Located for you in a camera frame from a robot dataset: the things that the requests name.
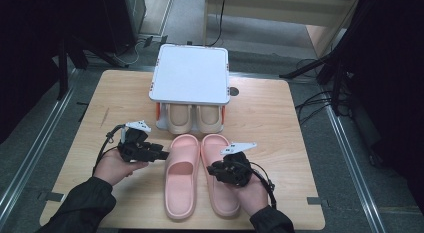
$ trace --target camera stand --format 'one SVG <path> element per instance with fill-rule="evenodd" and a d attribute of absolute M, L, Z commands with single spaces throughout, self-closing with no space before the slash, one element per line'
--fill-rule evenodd
<path fill-rule="evenodd" d="M 93 54 L 97 55 L 100 59 L 109 63 L 114 67 L 126 68 L 128 65 L 124 65 L 114 58 L 110 57 L 103 51 L 97 49 L 95 46 L 78 38 L 74 35 L 65 34 L 65 36 L 59 42 L 59 95 L 57 100 L 61 100 L 65 93 L 68 91 L 68 62 L 67 55 L 78 69 L 87 69 L 88 60 L 83 50 L 89 50 Z"/>
<path fill-rule="evenodd" d="M 361 23 L 368 15 L 368 12 L 373 7 L 377 0 L 359 0 L 358 6 L 352 17 L 352 22 L 345 34 L 342 36 L 340 42 L 334 48 L 333 51 L 327 55 L 315 60 L 306 66 L 297 69 L 291 73 L 280 75 L 280 78 L 293 79 L 300 76 L 312 69 L 315 69 L 321 65 L 324 65 L 317 76 L 317 82 L 320 85 L 328 83 L 334 75 L 333 91 L 331 93 L 331 107 L 336 115 L 340 115 L 338 110 L 339 105 L 339 93 L 340 86 L 342 83 L 343 75 L 346 73 L 343 62 L 346 57 L 348 47 L 352 47 L 352 39 L 361 27 Z"/>

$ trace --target tabletop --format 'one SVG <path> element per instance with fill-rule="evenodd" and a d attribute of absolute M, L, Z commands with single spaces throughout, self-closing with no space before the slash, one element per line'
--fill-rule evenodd
<path fill-rule="evenodd" d="M 106 133 L 118 124 L 144 120 L 152 127 L 146 141 L 164 145 L 164 150 L 168 150 L 176 136 L 154 127 L 156 106 L 148 96 L 152 76 L 150 72 L 136 71 L 103 73 L 52 192 L 67 194 L 91 176 Z M 230 86 L 237 88 L 239 94 L 232 96 L 226 106 L 225 127 L 220 134 L 233 142 L 256 142 L 257 147 L 245 154 L 251 162 L 265 168 L 275 184 L 278 209 L 290 217 L 295 229 L 322 229 L 325 220 L 321 205 L 307 200 L 317 199 L 318 193 L 288 83 L 230 77 Z M 205 136 L 194 135 L 199 140 Z M 119 137 L 115 134 L 115 145 Z M 100 227 L 253 229 L 243 211 L 231 219 L 213 212 L 202 165 L 193 215 L 183 221 L 169 219 L 164 206 L 164 166 L 164 161 L 157 160 L 114 186 L 112 194 L 117 205 Z M 40 218 L 42 225 L 60 204 L 47 202 Z"/>

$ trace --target shoe rack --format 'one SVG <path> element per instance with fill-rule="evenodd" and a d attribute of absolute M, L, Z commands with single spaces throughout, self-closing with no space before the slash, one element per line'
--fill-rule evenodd
<path fill-rule="evenodd" d="M 225 105 L 230 101 L 228 51 L 203 46 L 162 45 L 149 97 L 156 102 L 156 126 L 161 130 L 174 134 L 222 131 Z M 208 125 L 207 118 L 219 119 L 219 126 Z M 175 124 L 173 119 L 187 122 Z"/>

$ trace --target gray floor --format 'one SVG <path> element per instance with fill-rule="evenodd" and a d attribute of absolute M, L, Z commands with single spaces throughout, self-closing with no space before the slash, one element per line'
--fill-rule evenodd
<path fill-rule="evenodd" d="M 163 33 L 173 0 L 145 0 L 146 14 L 140 34 L 160 36 Z"/>
<path fill-rule="evenodd" d="M 168 35 L 168 42 L 201 43 L 202 4 L 203 0 L 174 0 L 163 31 L 163 35 Z M 208 42 L 215 40 L 213 36 L 217 32 L 217 25 L 214 24 L 215 16 L 209 17 L 208 35 L 211 38 Z M 224 17 L 223 34 L 218 43 L 217 46 L 229 50 L 232 75 L 278 79 L 279 73 L 289 73 L 307 62 L 301 60 L 315 58 L 305 26 L 296 24 Z M 155 64 L 158 47 L 158 43 L 146 48 L 139 45 L 137 48 L 139 58 L 128 70 L 153 69 L 151 66 Z M 119 57 L 127 62 L 137 59 L 135 52 L 131 51 Z M 74 74 L 76 83 L 68 106 L 42 151 L 38 164 L 2 232 L 33 232 L 39 227 L 38 220 L 45 202 L 37 198 L 41 192 L 49 191 L 53 187 L 78 130 L 78 120 L 83 115 L 85 106 L 77 102 L 89 103 L 101 73 L 111 68 L 90 54 L 89 60 L 90 66 L 86 71 Z M 314 72 L 309 72 L 308 75 L 314 76 Z M 302 76 L 289 83 L 295 105 L 303 103 L 321 91 L 321 87 L 315 83 L 313 77 Z M 0 145 L 3 167 L 3 174 L 0 175 L 2 192 L 12 181 L 20 163 L 36 140 L 38 132 L 56 103 L 57 93 L 56 85 L 22 120 L 13 134 Z M 302 116 L 307 116 L 321 106 L 305 108 Z M 367 148 L 358 134 L 354 121 L 348 117 L 342 117 L 340 121 L 386 232 L 424 232 L 423 216 L 418 211 L 405 180 L 391 169 L 371 166 Z M 373 232 L 327 111 L 320 111 L 302 124 L 301 130 L 316 187 L 324 202 L 322 207 L 326 226 L 319 232 Z M 99 229 L 98 232 L 117 232 L 117 230 Z"/>

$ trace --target person's arm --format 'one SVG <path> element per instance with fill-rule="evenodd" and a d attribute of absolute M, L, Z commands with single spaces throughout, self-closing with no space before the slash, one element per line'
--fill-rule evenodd
<path fill-rule="evenodd" d="M 115 207 L 113 185 L 146 162 L 124 162 L 111 150 L 97 165 L 93 177 L 73 188 L 49 222 L 37 232 L 96 232 L 102 219 Z"/>
<path fill-rule="evenodd" d="M 292 233 L 292 221 L 282 212 L 268 205 L 268 193 L 255 175 L 244 187 L 227 186 L 240 201 L 241 207 L 250 216 L 250 222 L 259 233 Z"/>

